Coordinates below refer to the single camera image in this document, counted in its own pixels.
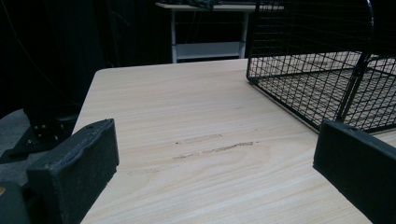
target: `wood grain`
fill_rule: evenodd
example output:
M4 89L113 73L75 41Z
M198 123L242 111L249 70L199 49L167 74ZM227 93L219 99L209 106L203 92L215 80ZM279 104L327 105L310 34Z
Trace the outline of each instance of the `wood grain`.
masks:
M118 172L83 223L369 223L312 168L318 135L247 60L99 71L76 130L115 119ZM378 137L394 146L394 133Z

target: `table top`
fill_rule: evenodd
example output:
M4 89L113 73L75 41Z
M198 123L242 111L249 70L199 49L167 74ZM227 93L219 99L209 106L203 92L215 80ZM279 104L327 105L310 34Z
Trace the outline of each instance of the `table top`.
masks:
M167 9L172 9L176 11L197 11L197 10L206 10L205 8L200 7L192 7L189 5L169 5L163 3L156 3L158 7L163 7ZM252 5L215 5L213 6L214 11L254 11L256 6Z
M313 167L318 135L247 60L106 69L76 130L115 119L120 166L83 223L370 223ZM396 146L394 133L376 135Z

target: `black wire cage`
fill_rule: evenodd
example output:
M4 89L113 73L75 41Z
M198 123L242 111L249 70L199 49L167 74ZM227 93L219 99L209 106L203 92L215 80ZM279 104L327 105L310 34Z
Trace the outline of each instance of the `black wire cage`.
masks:
M395 4L376 1L258 1L247 79L317 131L395 128Z

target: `scratch mark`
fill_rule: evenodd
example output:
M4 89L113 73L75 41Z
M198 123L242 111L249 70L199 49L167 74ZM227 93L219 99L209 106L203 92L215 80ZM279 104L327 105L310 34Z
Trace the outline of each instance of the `scratch mark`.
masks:
M174 161L177 161L177 160L187 159L188 157L193 157L193 156L199 156L199 152L190 153L190 154L185 154L185 155L179 155L179 156L176 156L176 157L174 157L174 158L172 158L172 159L173 159Z
M128 173L128 175L144 175L144 174L156 174L162 171L170 170L177 168L179 165L172 165L172 166L159 166L159 167L153 167L153 168L148 168L148 169L142 169L142 170L135 170L131 171Z
M213 139L213 138L219 138L222 137L221 134L212 134L212 135L207 135L207 136L202 136L202 137L196 137L196 138L190 138L190 139L185 139L183 141L180 142L176 142L176 144L191 144L191 143L196 143L196 142L202 142L205 140L209 140L209 139Z
M246 146L252 146L253 142L246 142L246 143L238 143L232 146L228 146L228 147L219 147L219 148L215 148L215 149L210 149L210 150L205 150L202 151L202 153L212 153L212 152L221 152L221 151L225 151L225 150L229 150L231 148L235 148L235 147L246 147Z

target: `wire cage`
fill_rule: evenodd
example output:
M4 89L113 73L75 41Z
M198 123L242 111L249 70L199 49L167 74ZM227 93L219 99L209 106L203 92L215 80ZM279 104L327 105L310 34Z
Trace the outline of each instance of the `wire cage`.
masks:
M396 21L368 0L258 1L247 79L319 130L323 119L396 127Z

